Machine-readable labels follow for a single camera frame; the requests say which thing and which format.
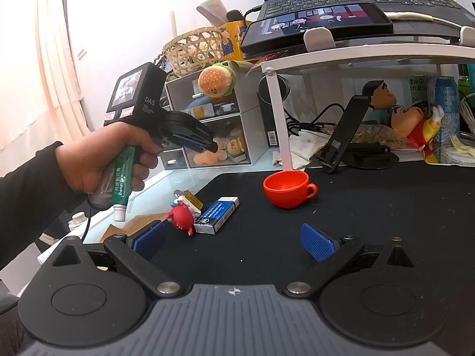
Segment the black-sleeved left forearm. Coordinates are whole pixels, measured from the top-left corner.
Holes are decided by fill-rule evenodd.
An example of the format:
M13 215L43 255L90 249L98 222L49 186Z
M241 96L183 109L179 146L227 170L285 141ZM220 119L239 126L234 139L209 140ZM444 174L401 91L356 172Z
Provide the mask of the black-sleeved left forearm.
M56 160L61 142L38 151L0 182L0 252L4 268L38 239L63 211L85 201L67 184Z

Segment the person's left hand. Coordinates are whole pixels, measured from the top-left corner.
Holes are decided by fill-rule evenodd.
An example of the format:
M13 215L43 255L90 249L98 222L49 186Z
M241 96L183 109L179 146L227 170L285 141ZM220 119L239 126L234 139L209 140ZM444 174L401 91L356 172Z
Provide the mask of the person's left hand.
M158 166L164 147L152 140L149 133L123 122L105 126L79 141L56 148L56 160L67 184L77 193L92 194L105 171L127 146L142 149L133 165L131 189L143 190L150 171Z

